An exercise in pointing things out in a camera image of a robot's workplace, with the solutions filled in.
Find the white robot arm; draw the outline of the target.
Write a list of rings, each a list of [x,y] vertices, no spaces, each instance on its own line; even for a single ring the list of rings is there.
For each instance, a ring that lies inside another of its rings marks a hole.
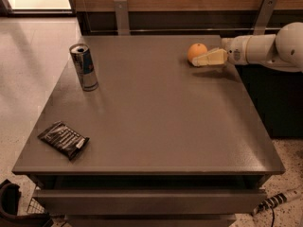
[[[284,72],[303,72],[303,23],[284,26],[277,34],[223,38],[222,45],[208,49],[193,44],[187,60],[195,67],[259,64]]]

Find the dark robot base part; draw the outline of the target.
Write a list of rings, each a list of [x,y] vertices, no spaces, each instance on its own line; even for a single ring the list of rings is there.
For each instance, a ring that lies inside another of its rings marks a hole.
[[[19,215],[20,186],[9,180],[0,183],[0,227],[51,227],[49,214]]]

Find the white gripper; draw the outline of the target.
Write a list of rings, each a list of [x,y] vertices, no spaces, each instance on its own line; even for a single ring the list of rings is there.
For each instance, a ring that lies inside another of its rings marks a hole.
[[[228,61],[235,65],[246,65],[246,48],[249,36],[237,36],[235,38],[222,38],[223,48],[212,49],[203,55],[192,59],[196,67],[222,65]]]

